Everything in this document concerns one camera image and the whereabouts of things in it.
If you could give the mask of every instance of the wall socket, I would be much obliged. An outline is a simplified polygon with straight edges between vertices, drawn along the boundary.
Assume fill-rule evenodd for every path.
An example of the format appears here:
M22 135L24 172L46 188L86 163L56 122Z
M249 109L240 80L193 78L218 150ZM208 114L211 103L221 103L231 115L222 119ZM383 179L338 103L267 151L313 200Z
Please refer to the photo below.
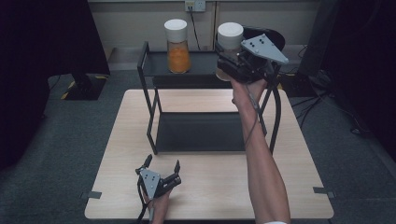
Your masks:
M193 12L204 12L206 10L206 1L205 0L184 1L184 9L186 11L190 11L189 7Z

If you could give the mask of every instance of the black shelf rack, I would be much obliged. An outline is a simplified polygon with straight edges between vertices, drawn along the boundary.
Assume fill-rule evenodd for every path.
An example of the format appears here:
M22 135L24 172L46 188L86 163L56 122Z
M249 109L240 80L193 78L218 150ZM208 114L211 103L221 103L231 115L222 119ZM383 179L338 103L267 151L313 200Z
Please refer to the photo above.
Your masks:
M243 151L244 140L241 121L237 112L166 112L163 111L159 89L230 89L230 82L216 77L218 55L215 51L191 51L191 69L185 74L173 74L168 70L167 52L150 51L149 43L145 42L137 64L137 71L148 105L150 119L147 136L153 153L161 152L193 152L193 151ZM147 78L152 79L154 97L151 102ZM262 112L271 91L267 91ZM280 120L280 98L277 88L274 96L279 102L276 106L276 118ZM159 110L157 138L154 142L151 130L155 111ZM270 148L274 148L273 140L277 133L273 131Z

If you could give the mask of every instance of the jar lid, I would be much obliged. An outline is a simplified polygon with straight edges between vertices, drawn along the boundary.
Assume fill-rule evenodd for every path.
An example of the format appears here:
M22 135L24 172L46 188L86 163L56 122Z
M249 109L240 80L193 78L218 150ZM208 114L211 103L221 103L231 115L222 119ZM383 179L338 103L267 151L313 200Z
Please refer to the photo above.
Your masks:
M187 39L187 23L185 21L174 19L167 21L164 26L168 41L179 43Z
M225 22L218 28L218 42L224 49L237 49L241 46L244 27L236 22Z

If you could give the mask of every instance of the orange contents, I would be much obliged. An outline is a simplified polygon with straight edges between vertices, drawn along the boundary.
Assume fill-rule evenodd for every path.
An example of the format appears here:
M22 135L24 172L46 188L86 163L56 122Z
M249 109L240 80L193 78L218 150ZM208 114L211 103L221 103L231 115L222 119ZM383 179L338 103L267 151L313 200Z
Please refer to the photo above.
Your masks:
M168 67L173 73L185 73L191 67L190 54L187 49L174 48L168 51Z

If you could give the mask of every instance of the wooden table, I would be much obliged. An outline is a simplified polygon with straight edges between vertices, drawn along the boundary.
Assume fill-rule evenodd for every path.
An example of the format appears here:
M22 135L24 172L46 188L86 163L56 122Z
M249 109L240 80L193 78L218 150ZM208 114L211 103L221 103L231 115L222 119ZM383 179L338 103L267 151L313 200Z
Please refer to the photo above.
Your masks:
M236 110L231 103L232 90L160 90L160 95L163 110L168 112ZM333 210L327 195L313 190L323 185L289 100L283 91L280 96L282 118L274 157L286 184L291 217L331 218ZM275 117L273 97L263 116L269 138ZM146 136L148 123L149 111L143 91L125 92L92 188L102 192L102 196L89 199L85 210L87 218L137 218L140 214L138 176L134 169L152 154ZM155 120L154 137L157 126L158 120ZM180 160L182 183L172 191L167 219L254 219L244 152L160 153L153 155L149 169L167 177L173 173L177 160Z

